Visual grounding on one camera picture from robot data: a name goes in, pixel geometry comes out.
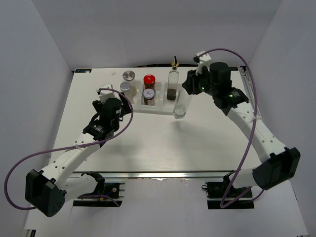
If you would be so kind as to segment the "clear glass oil bottle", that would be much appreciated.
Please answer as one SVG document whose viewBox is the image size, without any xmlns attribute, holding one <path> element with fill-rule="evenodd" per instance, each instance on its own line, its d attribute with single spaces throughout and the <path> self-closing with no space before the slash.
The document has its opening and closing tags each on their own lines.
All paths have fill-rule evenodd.
<svg viewBox="0 0 316 237">
<path fill-rule="evenodd" d="M 179 91 L 173 108 L 173 116 L 175 119 L 183 119 L 188 111 L 192 100 L 192 95 L 189 95 L 186 90 Z"/>
</svg>

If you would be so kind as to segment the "glass bottle with dark sauce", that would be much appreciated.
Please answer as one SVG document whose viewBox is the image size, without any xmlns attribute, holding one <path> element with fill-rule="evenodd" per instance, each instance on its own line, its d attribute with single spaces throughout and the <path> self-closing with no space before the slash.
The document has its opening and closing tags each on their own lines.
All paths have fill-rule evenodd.
<svg viewBox="0 0 316 237">
<path fill-rule="evenodd" d="M 174 56 L 174 61 L 171 63 L 171 70 L 168 74 L 167 100 L 174 101 L 176 99 L 177 84 L 179 80 L 178 66 L 179 66 L 179 63 L 178 63 L 177 57 Z"/>
</svg>

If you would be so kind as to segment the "red-cap brown sauce bottle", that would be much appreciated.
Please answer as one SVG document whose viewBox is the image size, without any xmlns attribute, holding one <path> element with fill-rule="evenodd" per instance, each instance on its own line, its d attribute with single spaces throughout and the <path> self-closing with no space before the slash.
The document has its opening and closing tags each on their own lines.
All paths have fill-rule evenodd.
<svg viewBox="0 0 316 237">
<path fill-rule="evenodd" d="M 152 89 L 155 91 L 156 77 L 148 74 L 143 77 L 144 89 Z"/>
</svg>

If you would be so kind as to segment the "white-lid dark spice jar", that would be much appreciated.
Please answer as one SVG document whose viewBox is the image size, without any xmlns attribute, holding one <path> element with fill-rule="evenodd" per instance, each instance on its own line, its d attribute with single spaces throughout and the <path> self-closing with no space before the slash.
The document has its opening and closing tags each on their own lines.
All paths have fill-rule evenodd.
<svg viewBox="0 0 316 237">
<path fill-rule="evenodd" d="M 155 105 L 155 91 L 153 89 L 145 89 L 143 91 L 144 104 L 148 106 Z"/>
</svg>

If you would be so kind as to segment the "white blue-label silver-lid shaker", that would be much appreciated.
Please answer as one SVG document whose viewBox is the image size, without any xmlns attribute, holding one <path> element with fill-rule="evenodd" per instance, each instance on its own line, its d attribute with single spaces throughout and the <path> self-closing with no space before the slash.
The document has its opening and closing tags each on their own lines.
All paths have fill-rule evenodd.
<svg viewBox="0 0 316 237">
<path fill-rule="evenodd" d="M 128 98 L 131 104 L 133 104 L 133 90 L 132 86 L 129 82 L 124 81 L 120 84 L 120 90 L 125 94 L 125 96 Z"/>
</svg>

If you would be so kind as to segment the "beige powder silver-lid jar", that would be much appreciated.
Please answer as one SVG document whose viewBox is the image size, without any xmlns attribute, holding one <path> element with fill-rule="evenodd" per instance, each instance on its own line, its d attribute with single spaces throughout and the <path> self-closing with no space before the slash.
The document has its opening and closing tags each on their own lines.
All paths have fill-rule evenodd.
<svg viewBox="0 0 316 237">
<path fill-rule="evenodd" d="M 122 74 L 123 80 L 126 82 L 129 82 L 131 84 L 132 88 L 132 96 L 137 95 L 137 86 L 136 86 L 136 79 L 135 79 L 135 73 L 131 70 L 125 71 Z"/>
</svg>

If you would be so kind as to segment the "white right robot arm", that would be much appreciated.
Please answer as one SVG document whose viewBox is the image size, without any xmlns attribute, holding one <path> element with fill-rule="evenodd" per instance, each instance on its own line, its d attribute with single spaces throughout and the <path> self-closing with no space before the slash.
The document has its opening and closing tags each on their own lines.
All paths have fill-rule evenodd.
<svg viewBox="0 0 316 237">
<path fill-rule="evenodd" d="M 231 69 L 226 63 L 213 63 L 190 70 L 182 87 L 189 95 L 209 94 L 214 104 L 233 121 L 254 148 L 260 165 L 231 174 L 223 184 L 223 192 L 234 197 L 241 188 L 257 186 L 268 190 L 296 172 L 301 157 L 297 148 L 288 148 L 255 117 L 255 111 L 244 92 L 232 86 Z"/>
</svg>

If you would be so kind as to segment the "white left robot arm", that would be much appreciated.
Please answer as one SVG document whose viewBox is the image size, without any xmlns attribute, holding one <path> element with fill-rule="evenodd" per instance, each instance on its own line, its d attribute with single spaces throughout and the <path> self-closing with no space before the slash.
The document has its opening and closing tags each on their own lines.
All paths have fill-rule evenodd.
<svg viewBox="0 0 316 237">
<path fill-rule="evenodd" d="M 74 147 L 66 149 L 40 171 L 33 169 L 26 176 L 25 199 L 46 217 L 57 214 L 71 199 L 104 194 L 105 179 L 97 172 L 85 172 L 74 180 L 69 177 L 90 155 L 118 134 L 119 123 L 125 115 L 132 114 L 132 108 L 123 94 L 93 104 L 97 113 L 83 129 Z"/>
</svg>

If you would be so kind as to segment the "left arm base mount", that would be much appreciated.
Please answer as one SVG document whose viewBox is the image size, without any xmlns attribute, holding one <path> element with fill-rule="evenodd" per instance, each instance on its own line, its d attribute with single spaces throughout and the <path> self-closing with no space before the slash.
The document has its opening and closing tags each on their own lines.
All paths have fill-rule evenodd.
<svg viewBox="0 0 316 237">
<path fill-rule="evenodd" d="M 93 192 L 83 194 L 74 199 L 74 207 L 120 207 L 125 192 L 125 183 L 108 182 L 99 173 L 86 172 L 83 175 L 92 177 L 97 185 Z"/>
</svg>

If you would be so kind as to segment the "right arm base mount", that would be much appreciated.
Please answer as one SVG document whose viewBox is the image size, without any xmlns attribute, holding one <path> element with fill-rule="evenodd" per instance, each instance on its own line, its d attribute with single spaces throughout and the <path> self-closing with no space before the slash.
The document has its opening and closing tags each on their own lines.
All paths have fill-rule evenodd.
<svg viewBox="0 0 316 237">
<path fill-rule="evenodd" d="M 208 210 L 220 210 L 220 203 L 225 194 L 227 186 L 230 183 L 229 175 L 235 172 L 230 172 L 223 177 L 221 182 L 206 182 L 201 186 L 203 191 L 206 191 L 207 196 L 207 208 Z M 235 201 L 225 209 L 254 209 L 254 202 L 252 201 L 252 191 L 247 188 L 236 189 L 233 186 L 230 188 L 223 205 L 232 201 L 243 192 L 247 191 L 239 200 Z"/>
</svg>

